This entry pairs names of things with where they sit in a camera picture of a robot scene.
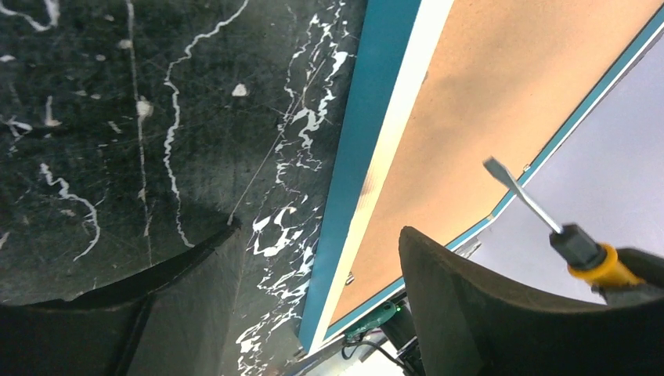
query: black cable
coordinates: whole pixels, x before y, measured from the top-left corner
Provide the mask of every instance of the black cable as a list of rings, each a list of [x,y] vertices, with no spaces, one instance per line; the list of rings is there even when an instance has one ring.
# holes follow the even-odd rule
[[[343,358],[346,359],[346,360],[351,359],[352,356],[353,356],[353,354],[355,353],[355,351],[357,350],[357,348],[358,348],[360,345],[371,346],[371,347],[373,347],[374,349],[380,351],[381,354],[383,354],[386,358],[388,358],[389,361],[393,362],[394,364],[396,364],[397,366],[399,366],[400,368],[402,368],[402,369],[406,372],[406,374],[410,374],[410,370],[409,370],[408,368],[406,368],[406,366],[404,366],[402,363],[400,363],[400,362],[399,362],[398,360],[396,360],[395,358],[391,357],[390,354],[388,354],[388,352],[385,351],[382,347],[380,347],[379,345],[376,345],[376,344],[373,343],[373,342],[369,342],[369,341],[357,341],[357,342],[349,342],[349,343],[347,343],[343,348],[341,348],[341,357],[343,357]],[[351,347],[351,346],[355,346],[355,348],[354,348],[353,351],[351,352],[351,355],[348,356],[348,357],[346,357],[346,352],[345,352],[345,350],[346,350],[348,347]]]

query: screwdriver handle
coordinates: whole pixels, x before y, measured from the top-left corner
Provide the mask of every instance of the screwdriver handle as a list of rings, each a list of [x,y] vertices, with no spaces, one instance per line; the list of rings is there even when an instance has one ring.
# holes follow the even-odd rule
[[[591,270],[577,270],[568,266],[568,271],[573,277],[598,287],[622,287],[645,283],[645,280],[635,276],[618,260],[618,252],[615,248],[603,243],[599,243],[599,245],[606,251],[604,261]]]

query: screwdriver shaft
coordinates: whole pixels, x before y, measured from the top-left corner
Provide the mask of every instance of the screwdriver shaft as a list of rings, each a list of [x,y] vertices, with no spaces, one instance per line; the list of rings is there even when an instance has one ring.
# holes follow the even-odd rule
[[[498,162],[497,159],[491,157],[484,161],[484,168],[486,171],[493,176],[494,179],[501,182],[505,187],[507,187],[510,192],[514,193],[532,212],[534,212],[540,219],[546,223],[552,231],[555,233],[562,233],[562,226],[560,226],[550,215],[548,215],[542,207],[540,207],[533,199],[530,197],[521,184],[512,176],[512,174],[507,170],[507,168]]]

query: blue strip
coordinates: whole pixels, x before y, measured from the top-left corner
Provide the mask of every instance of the blue strip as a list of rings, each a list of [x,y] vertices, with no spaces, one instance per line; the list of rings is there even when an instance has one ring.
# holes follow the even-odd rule
[[[312,347],[420,0],[369,0],[298,337]]]
[[[595,87],[590,90],[586,98],[583,99],[581,104],[574,110],[572,115],[565,121],[565,123],[558,129],[555,135],[549,140],[547,145],[542,149],[542,151],[537,154],[535,160],[531,163],[531,168],[524,172],[518,181],[523,184],[525,183],[537,168],[544,162],[544,160],[554,152],[557,145],[565,138],[565,136],[572,131],[574,124],[582,118],[585,113],[590,110],[593,102],[601,96],[601,94],[609,87],[611,82],[615,80],[620,71],[630,63],[630,61],[639,53],[639,50],[646,45],[648,39],[657,32],[657,29],[664,24],[664,9],[660,8],[657,13],[648,21],[646,26],[641,30],[639,35],[630,43],[630,45],[622,52],[620,57],[613,63],[611,68],[607,70],[602,79],[595,85]],[[491,215],[498,215],[502,211],[507,203],[514,195],[512,193],[506,194],[498,205],[491,211]],[[469,237],[472,237],[476,231],[478,231],[482,226],[486,225],[489,222],[488,219],[483,219],[481,222],[472,226],[469,230],[462,233],[459,237],[452,240],[449,244],[446,245],[447,248],[455,248],[459,244],[463,243]],[[327,333],[325,334],[325,339],[328,339],[330,336],[334,335],[340,329],[342,329],[346,324],[350,324],[355,319],[364,316],[367,314],[368,310],[372,306],[380,304],[389,296],[394,294],[397,290],[403,287],[403,278],[399,278],[397,281],[393,282],[385,289],[383,289],[378,294],[371,297],[369,300],[364,302],[362,305],[353,309],[348,315],[341,318],[339,321],[334,323],[331,327],[328,328]]]

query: black marble countertop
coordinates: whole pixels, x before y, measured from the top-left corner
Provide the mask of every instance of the black marble countertop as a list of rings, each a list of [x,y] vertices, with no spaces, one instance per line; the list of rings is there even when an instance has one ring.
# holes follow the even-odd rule
[[[247,261],[225,374],[278,374],[364,7],[1,0],[0,301],[75,298],[233,213]]]

